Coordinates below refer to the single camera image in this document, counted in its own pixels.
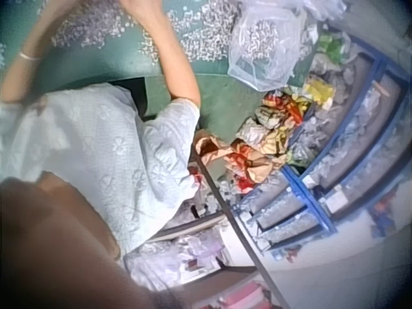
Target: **blue metal shelf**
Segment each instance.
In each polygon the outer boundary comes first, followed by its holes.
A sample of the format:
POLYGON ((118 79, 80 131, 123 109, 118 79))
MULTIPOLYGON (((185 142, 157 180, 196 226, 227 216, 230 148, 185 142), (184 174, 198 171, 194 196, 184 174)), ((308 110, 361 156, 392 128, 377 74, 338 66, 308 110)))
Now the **blue metal shelf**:
POLYGON ((372 67, 370 69, 370 72, 368 73, 368 76, 366 77, 366 81, 357 97, 355 102, 352 104, 351 108, 349 109, 349 112, 345 115, 344 119, 342 120, 341 124, 335 131, 335 133, 330 137, 328 143, 325 145, 323 150, 318 154, 316 159, 308 166, 306 171, 300 176, 300 179, 305 178, 306 176, 309 175, 310 172, 313 171, 315 166, 329 153, 330 149, 332 148, 333 144, 336 142, 336 140, 339 138, 339 136, 344 132, 350 121, 352 120, 354 114, 357 112, 357 110, 360 108, 363 100, 365 99, 366 94, 368 93, 369 89, 372 86, 372 82, 375 80, 377 77, 377 72, 382 69, 382 67, 386 67, 385 63, 382 63, 380 60, 375 60, 372 64, 372 67))
MULTIPOLYGON (((409 94, 406 94, 401 99, 400 104, 397 104, 398 109, 390 120, 390 123, 384 126, 384 132, 379 136, 379 139, 375 142, 375 145, 365 153, 361 158, 360 162, 340 181, 341 185, 347 185, 350 180, 368 163, 369 160, 376 154, 376 152, 386 143, 386 140, 391 136, 393 129, 399 123, 399 120, 402 118, 404 111, 406 110, 407 104, 410 104, 410 89, 409 94)), ((333 188, 331 188, 326 194, 325 198, 329 198, 333 194, 333 188)))
POLYGON ((278 250, 281 250, 283 248, 303 245, 304 243, 307 243, 318 236, 327 236, 327 235, 328 233, 320 225, 316 225, 315 227, 312 227, 311 229, 306 230, 301 234, 298 234, 291 238, 280 241, 279 243, 274 243, 265 252, 271 252, 273 255, 278 250))
POLYGON ((308 188, 304 185, 302 180, 295 175, 293 170, 288 165, 282 167, 282 173, 286 177, 286 179, 290 182, 291 186, 294 184, 297 186, 297 190, 300 191, 304 199, 307 200, 306 205, 311 210, 311 212, 315 215, 319 223, 322 227, 327 230, 329 233, 336 233, 337 229, 335 225, 332 223, 331 219, 329 218, 328 214, 324 211, 321 204, 314 198, 312 193, 309 191, 308 188))
POLYGON ((287 194, 286 190, 284 190, 283 192, 281 192, 281 194, 279 194, 278 196, 276 196, 268 205, 264 206, 262 209, 260 209, 259 211, 255 212, 253 214, 253 217, 251 217, 251 219, 247 220, 247 223, 251 223, 253 221, 256 221, 257 219, 259 219, 260 217, 262 217, 265 214, 265 211, 268 208, 271 208, 271 206, 273 205, 273 203, 280 199, 283 198, 285 195, 287 194))
MULTIPOLYGON (((410 154, 410 150, 411 148, 409 146, 406 152, 410 154)), ((396 184, 407 177, 411 177, 412 161, 410 160, 410 156, 408 162, 401 160, 397 165, 399 165, 395 168, 397 171, 390 171, 387 175, 382 177, 384 181, 371 188, 369 194, 354 201, 350 207, 355 208, 355 210, 350 211, 348 215, 342 216, 342 218, 333 220, 335 224, 340 225, 346 221, 351 221, 357 218, 360 212, 376 205, 376 203, 378 203, 385 196, 385 194, 392 190, 396 184)))
POLYGON ((303 208, 299 209, 298 211, 294 212, 295 215, 292 216, 291 218, 288 218, 287 220, 282 221, 281 223, 276 223, 273 227, 270 227, 269 229, 262 230, 262 234, 260 236, 262 236, 264 234, 268 234, 268 233, 270 233, 274 230, 278 230, 281 227, 285 227, 288 224, 291 224, 292 222, 294 222, 296 220, 296 216, 299 216, 299 215, 302 216, 306 213, 312 213, 312 212, 309 211, 308 207, 303 207, 303 208))

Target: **hand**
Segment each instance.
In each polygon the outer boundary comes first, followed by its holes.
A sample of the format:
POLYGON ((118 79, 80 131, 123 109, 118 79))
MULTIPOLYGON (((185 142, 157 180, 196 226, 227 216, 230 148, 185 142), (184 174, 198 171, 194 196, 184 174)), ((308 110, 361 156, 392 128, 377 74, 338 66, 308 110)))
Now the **hand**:
POLYGON ((163 21, 162 0, 119 0, 124 10, 147 31, 163 21))

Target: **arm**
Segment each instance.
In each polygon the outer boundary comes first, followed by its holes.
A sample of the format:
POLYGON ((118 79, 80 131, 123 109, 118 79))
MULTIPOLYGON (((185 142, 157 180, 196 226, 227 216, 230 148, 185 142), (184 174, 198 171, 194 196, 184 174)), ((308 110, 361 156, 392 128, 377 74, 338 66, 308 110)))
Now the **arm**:
POLYGON ((120 2, 153 38, 172 98, 187 98, 200 108, 200 92, 196 77, 168 18, 162 12, 162 0, 120 2))
POLYGON ((5 103, 18 103, 26 98, 33 83, 39 59, 47 52, 64 17, 80 0, 49 0, 41 17, 24 42, 21 52, 32 58, 18 55, 5 75, 0 99, 5 103))

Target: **green work surface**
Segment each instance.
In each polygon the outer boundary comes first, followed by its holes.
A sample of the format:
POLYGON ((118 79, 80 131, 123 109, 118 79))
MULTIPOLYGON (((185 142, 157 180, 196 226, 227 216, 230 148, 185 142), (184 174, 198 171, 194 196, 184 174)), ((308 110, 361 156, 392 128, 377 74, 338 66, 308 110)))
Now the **green work surface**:
MULTIPOLYGON (((229 76, 197 75, 201 92, 200 126, 231 143, 265 95, 229 76)), ((156 115, 170 102, 163 77, 146 78, 147 113, 156 115)))
MULTIPOLYGON (((207 0, 164 0, 164 10, 177 11, 183 15, 183 7, 197 12, 207 0)), ((37 11, 42 0, 25 1, 19 5, 3 5, 0 12, 0 42, 6 44, 5 62, 9 65, 18 53, 22 42, 37 18, 37 11)), ((143 41, 139 27, 126 28, 121 37, 107 37, 106 45, 100 50, 96 46, 80 47, 79 44, 69 48, 54 48, 42 61, 35 89, 40 92, 54 91, 62 88, 76 88, 97 82, 107 82, 133 77, 149 77, 161 74, 159 64, 139 52, 143 41)), ((308 56, 295 67, 295 78, 290 80, 295 86, 308 73, 308 64, 313 55, 308 56)), ((226 75, 228 60, 192 63, 196 74, 226 75)))

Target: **white label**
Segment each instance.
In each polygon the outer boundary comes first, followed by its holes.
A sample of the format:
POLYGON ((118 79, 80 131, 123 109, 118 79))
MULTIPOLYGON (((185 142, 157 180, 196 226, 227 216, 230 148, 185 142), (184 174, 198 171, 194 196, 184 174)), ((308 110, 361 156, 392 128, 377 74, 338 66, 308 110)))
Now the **white label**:
POLYGON ((342 191, 335 192, 330 198, 326 200, 326 206, 328 206, 329 211, 334 214, 339 209, 348 204, 348 199, 342 191))
POLYGON ((308 189, 312 189, 317 185, 317 183, 315 183, 314 179, 310 175, 303 178, 303 183, 308 189))

